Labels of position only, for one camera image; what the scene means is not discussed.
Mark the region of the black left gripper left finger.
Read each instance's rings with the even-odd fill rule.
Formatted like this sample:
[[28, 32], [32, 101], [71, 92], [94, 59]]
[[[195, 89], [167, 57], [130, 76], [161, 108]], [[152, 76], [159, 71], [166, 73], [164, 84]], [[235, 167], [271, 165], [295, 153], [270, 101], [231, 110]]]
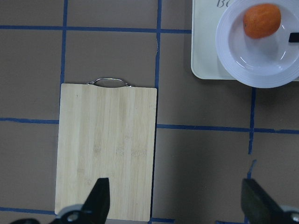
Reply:
[[99, 178], [81, 211], [84, 215], [84, 224], [104, 224], [110, 209], [110, 187], [108, 178]]

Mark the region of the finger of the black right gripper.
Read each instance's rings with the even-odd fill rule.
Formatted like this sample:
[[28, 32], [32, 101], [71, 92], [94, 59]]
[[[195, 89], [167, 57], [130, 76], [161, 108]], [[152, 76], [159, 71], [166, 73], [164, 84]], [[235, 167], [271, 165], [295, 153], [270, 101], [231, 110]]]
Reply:
[[289, 43], [299, 43], [299, 32], [290, 33]]

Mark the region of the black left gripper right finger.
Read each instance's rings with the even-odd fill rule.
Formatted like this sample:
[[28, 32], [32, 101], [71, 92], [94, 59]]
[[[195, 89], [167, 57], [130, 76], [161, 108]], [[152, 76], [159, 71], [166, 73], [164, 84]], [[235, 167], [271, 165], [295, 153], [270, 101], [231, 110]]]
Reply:
[[283, 219], [283, 210], [254, 179], [242, 180], [241, 209], [251, 224], [278, 224]]

